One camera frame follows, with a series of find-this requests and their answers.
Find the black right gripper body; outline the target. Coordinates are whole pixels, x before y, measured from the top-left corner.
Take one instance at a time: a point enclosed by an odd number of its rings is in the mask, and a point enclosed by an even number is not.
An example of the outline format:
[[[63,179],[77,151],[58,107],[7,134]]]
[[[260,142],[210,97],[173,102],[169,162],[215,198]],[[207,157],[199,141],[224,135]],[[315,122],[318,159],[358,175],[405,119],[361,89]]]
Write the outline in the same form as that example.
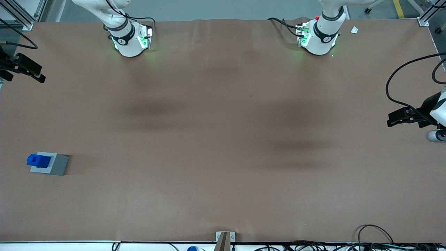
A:
[[[14,54],[6,53],[2,47],[0,47],[0,70],[1,72],[9,71],[16,73],[16,60],[17,57]]]

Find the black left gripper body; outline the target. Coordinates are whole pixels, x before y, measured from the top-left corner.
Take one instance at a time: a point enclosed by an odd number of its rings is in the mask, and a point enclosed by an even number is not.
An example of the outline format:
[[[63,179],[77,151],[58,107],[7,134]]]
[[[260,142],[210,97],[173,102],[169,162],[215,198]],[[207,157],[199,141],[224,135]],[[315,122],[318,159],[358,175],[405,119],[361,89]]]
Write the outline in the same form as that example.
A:
[[[434,106],[437,104],[441,93],[438,92],[429,98],[426,98],[422,106],[417,109],[422,115],[424,115],[425,119],[422,119],[418,122],[419,128],[425,128],[428,126],[435,126],[438,127],[438,121],[434,119],[432,116],[430,116],[430,112],[433,110]]]

